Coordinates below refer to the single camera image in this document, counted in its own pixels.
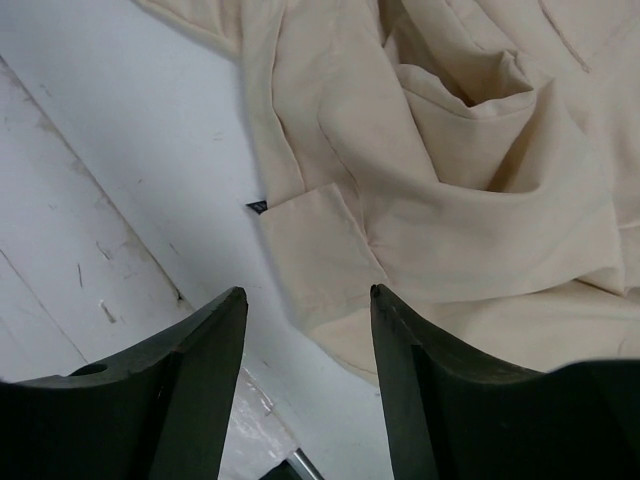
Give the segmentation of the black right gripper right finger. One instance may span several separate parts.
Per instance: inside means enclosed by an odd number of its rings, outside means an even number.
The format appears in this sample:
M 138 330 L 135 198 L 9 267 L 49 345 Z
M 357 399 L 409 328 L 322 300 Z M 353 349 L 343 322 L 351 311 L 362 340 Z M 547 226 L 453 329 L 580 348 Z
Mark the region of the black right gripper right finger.
M 488 355 L 383 285 L 371 330 L 397 479 L 635 479 L 639 364 L 549 373 Z

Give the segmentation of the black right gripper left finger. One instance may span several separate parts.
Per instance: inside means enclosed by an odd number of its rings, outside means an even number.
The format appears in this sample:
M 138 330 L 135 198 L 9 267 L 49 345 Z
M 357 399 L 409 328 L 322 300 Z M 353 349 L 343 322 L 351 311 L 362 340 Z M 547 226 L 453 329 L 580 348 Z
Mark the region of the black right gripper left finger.
M 5 479 L 214 479 L 243 355 L 235 287 L 66 376 L 1 386 Z

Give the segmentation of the beige trousers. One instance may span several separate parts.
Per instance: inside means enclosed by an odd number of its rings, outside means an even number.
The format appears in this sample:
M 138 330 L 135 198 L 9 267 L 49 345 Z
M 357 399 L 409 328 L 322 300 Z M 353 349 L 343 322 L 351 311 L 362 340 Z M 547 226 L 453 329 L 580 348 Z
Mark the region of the beige trousers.
M 301 332 L 377 379 L 369 288 L 548 371 L 639 354 L 635 1 L 147 1 L 234 55 Z

